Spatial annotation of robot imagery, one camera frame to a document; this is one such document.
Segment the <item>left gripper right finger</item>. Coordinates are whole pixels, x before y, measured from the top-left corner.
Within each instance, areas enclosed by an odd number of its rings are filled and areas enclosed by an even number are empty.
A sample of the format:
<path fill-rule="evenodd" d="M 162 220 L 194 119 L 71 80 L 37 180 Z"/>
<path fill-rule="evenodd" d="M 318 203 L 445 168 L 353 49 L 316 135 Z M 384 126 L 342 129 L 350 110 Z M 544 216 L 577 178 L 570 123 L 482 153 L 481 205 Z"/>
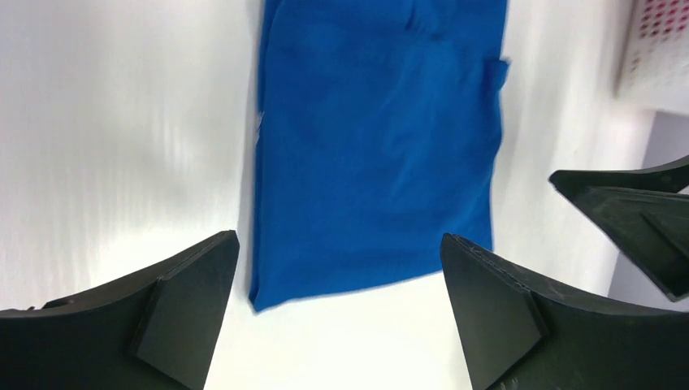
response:
<path fill-rule="evenodd" d="M 473 388 L 687 388 L 686 313 L 574 288 L 453 234 L 440 258 Z"/>

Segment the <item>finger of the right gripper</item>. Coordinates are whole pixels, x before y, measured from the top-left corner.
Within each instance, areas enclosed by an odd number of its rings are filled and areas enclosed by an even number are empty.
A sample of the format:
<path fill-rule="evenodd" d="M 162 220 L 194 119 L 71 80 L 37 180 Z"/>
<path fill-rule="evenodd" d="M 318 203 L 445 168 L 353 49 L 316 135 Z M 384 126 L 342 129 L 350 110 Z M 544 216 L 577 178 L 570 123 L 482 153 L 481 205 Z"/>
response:
<path fill-rule="evenodd" d="M 558 170 L 548 180 L 668 300 L 687 298 L 687 157 L 629 171 Z"/>

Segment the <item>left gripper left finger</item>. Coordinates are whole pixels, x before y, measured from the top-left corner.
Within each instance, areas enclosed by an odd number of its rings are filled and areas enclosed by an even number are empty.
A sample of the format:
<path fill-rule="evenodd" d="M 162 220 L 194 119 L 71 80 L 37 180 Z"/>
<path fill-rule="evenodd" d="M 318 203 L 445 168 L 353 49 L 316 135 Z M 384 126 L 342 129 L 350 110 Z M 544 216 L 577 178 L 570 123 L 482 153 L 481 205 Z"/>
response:
<path fill-rule="evenodd" d="M 109 283 L 1 313 L 4 389 L 201 389 L 240 244 L 222 231 Z"/>

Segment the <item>blue printed t shirt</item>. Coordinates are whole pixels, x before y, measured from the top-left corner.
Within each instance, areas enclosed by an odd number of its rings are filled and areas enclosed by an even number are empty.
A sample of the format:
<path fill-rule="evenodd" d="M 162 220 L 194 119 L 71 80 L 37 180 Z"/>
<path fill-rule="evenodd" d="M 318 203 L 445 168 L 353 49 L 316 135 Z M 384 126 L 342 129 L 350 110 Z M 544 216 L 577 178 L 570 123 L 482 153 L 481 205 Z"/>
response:
<path fill-rule="evenodd" d="M 505 1 L 268 1 L 259 46 L 257 312 L 491 248 Z"/>

